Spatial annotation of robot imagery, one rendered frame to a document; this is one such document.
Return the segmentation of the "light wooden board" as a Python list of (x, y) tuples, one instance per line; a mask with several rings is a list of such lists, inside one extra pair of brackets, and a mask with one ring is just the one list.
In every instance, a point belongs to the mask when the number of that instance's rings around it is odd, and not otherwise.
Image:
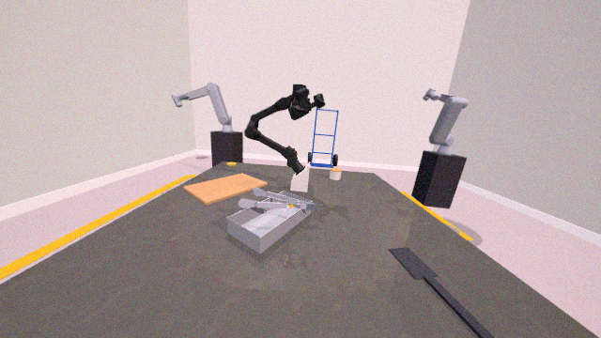
[(267, 185), (267, 182), (257, 178), (238, 174), (186, 186), (184, 191), (208, 205)]

